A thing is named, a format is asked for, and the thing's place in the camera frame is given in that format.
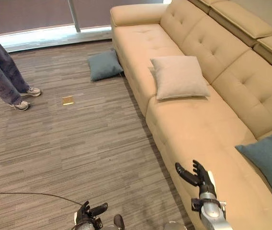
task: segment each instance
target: wire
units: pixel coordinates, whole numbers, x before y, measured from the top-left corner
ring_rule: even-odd
[[[67,200],[67,201],[70,201],[74,204],[78,204],[78,205],[83,205],[79,202],[76,202],[74,200],[69,200],[67,198],[64,198],[64,197],[61,197],[61,196],[58,196],[58,195],[53,195],[53,194],[48,194],[48,193],[0,193],[0,194],[29,194],[29,195],[45,195],[45,196],[54,196],[54,197],[58,197],[58,198],[61,198],[61,199],[64,199],[64,200]]]

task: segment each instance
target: striped carpet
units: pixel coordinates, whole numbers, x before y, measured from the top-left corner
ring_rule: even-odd
[[[108,202],[104,225],[127,230],[192,224],[124,77],[90,81],[87,58],[110,41],[12,54],[44,90],[16,111],[0,99],[0,192],[50,193],[91,206]],[[75,103],[63,106],[62,97]],[[44,195],[0,195],[0,230],[69,230],[79,206]]]

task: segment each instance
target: sneaker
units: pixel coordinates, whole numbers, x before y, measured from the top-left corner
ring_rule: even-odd
[[[28,108],[30,108],[31,104],[26,102],[26,101],[21,101],[19,104],[10,104],[11,107],[13,108],[17,108],[21,111],[25,111],[27,110]]]
[[[33,97],[38,97],[39,95],[41,95],[41,90],[39,88],[34,88],[34,87],[30,87],[28,89],[28,91],[26,91],[25,93],[21,93],[21,96],[33,96]]]

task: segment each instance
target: white pillow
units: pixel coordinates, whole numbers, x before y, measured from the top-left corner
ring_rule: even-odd
[[[155,69],[157,99],[209,96],[197,57],[156,57],[151,62]]]

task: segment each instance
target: small gold object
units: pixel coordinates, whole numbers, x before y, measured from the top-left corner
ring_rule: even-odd
[[[74,104],[74,99],[72,96],[63,97],[63,105],[68,105],[68,104]]]

